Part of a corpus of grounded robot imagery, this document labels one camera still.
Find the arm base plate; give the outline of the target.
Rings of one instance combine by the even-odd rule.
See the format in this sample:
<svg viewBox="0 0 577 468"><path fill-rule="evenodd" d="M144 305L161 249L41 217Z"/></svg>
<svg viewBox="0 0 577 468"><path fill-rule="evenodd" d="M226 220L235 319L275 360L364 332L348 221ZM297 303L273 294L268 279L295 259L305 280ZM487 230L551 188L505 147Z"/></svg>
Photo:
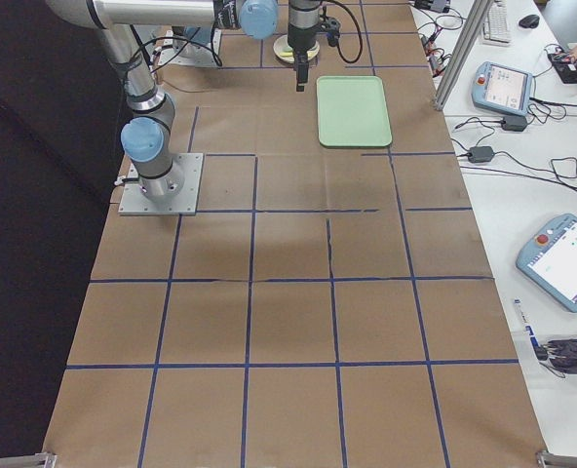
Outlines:
<svg viewBox="0 0 577 468"><path fill-rule="evenodd" d="M203 153L176 153L163 177L141 177L134 164L123 183L120 215L195 215L198 207Z"/></svg>
<svg viewBox="0 0 577 468"><path fill-rule="evenodd" d="M161 46L159 65L217 67L221 32L207 27L173 26Z"/></svg>

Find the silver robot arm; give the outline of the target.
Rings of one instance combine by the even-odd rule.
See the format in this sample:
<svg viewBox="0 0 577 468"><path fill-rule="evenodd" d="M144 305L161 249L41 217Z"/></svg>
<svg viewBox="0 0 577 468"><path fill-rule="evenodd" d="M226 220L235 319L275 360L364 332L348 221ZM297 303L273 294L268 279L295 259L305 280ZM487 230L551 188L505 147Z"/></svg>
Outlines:
<svg viewBox="0 0 577 468"><path fill-rule="evenodd" d="M173 51L181 63L190 66L215 66L220 32L197 26L173 26Z"/></svg>
<svg viewBox="0 0 577 468"><path fill-rule="evenodd" d="M175 195L185 175L169 151L173 100L155 81L133 26L241 29L262 40L275 31L278 20L275 1L50 1L47 5L61 19L96 30L135 116L121 133L124 150L137 171L142 196L158 200Z"/></svg>

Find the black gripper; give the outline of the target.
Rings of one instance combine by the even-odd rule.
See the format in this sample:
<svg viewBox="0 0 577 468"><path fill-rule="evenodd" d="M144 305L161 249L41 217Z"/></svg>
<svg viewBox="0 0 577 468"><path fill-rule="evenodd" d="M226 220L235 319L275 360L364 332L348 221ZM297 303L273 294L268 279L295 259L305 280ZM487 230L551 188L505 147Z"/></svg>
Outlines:
<svg viewBox="0 0 577 468"><path fill-rule="evenodd" d="M319 2L310 0L288 1L288 45L293 50L293 68L296 74L295 90L303 92L308 83L309 60L307 52L315 45L319 30Z"/></svg>

